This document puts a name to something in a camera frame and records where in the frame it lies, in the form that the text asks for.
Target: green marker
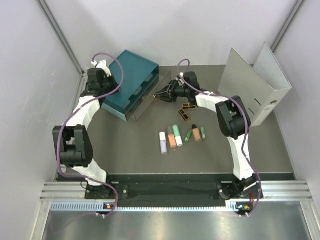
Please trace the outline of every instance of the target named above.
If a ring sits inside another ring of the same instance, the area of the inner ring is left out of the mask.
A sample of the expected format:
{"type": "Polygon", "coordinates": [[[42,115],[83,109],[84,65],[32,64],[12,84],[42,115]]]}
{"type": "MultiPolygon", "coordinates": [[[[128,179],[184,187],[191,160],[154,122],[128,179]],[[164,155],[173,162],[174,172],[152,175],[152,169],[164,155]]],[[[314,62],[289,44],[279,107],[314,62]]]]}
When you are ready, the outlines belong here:
{"type": "Polygon", "coordinates": [[[192,135],[192,130],[189,130],[189,131],[188,131],[188,134],[186,135],[186,137],[185,137],[185,139],[184,139],[184,141],[185,141],[186,143],[189,142],[191,135],[192,135]]]}
{"type": "Polygon", "coordinates": [[[205,132],[205,128],[203,126],[201,127],[201,137],[202,137],[202,140],[206,139],[206,132],[205,132]]]}

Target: black wire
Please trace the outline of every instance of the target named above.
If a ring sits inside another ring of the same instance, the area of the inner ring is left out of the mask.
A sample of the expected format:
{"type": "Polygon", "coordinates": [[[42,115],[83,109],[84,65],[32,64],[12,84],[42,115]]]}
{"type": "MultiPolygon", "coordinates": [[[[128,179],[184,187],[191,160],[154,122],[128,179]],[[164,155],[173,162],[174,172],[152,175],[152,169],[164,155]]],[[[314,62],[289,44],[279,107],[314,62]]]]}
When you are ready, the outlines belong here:
{"type": "Polygon", "coordinates": [[[80,182],[80,186],[84,189],[87,190],[84,186],[82,186],[83,181],[80,182]]]}

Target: white box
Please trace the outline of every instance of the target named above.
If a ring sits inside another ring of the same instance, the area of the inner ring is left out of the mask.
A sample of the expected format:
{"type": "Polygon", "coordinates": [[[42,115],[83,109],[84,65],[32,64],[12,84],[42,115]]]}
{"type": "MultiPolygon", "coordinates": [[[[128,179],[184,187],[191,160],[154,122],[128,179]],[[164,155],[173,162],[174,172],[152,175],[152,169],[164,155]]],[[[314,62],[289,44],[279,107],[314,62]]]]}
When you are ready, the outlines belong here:
{"type": "Polygon", "coordinates": [[[251,119],[259,126],[292,88],[267,43],[253,68],[231,49],[218,91],[229,97],[240,96],[251,119]]]}

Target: teal box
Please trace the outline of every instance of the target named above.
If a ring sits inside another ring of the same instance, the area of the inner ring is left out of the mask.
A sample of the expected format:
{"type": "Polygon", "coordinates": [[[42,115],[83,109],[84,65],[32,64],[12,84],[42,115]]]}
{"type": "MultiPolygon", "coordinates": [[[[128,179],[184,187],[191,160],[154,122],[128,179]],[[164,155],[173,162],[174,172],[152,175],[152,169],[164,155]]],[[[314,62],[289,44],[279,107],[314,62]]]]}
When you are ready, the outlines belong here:
{"type": "MultiPolygon", "coordinates": [[[[102,108],[128,122],[135,103],[159,78],[159,65],[128,50],[125,50],[117,60],[123,67],[124,81],[120,92],[108,96],[102,108]]],[[[111,63],[109,69],[119,84],[122,76],[117,62],[111,63]]]]}

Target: white wall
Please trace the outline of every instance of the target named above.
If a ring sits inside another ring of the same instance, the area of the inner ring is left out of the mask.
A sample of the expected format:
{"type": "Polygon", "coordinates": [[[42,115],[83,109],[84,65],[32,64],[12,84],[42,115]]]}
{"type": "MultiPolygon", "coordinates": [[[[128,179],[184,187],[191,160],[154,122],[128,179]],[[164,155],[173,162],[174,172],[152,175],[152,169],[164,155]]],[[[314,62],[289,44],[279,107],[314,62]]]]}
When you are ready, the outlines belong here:
{"type": "Polygon", "coordinates": [[[47,0],[83,68],[128,49],[162,66],[250,64],[275,40],[296,0],[47,0]]]}
{"type": "Polygon", "coordinates": [[[80,75],[35,0],[0,3],[0,239],[26,239],[80,75]]]}
{"type": "Polygon", "coordinates": [[[276,115],[297,173],[320,211],[320,1],[307,0],[275,52],[292,84],[276,115]]]}

